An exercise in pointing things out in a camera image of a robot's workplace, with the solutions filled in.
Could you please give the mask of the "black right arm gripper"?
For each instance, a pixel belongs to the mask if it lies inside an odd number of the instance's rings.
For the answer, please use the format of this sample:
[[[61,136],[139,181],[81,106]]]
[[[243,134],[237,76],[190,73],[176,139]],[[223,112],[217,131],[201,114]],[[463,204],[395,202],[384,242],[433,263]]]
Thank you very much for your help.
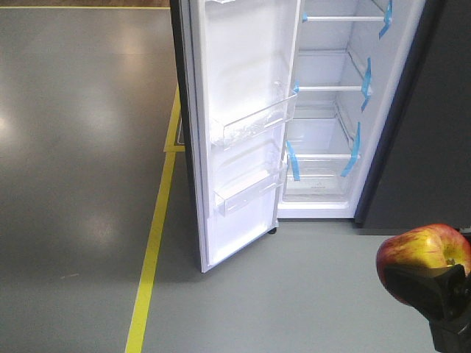
[[[438,352],[470,351],[470,242],[455,229],[440,229],[440,268],[388,265],[386,289],[430,321]]]

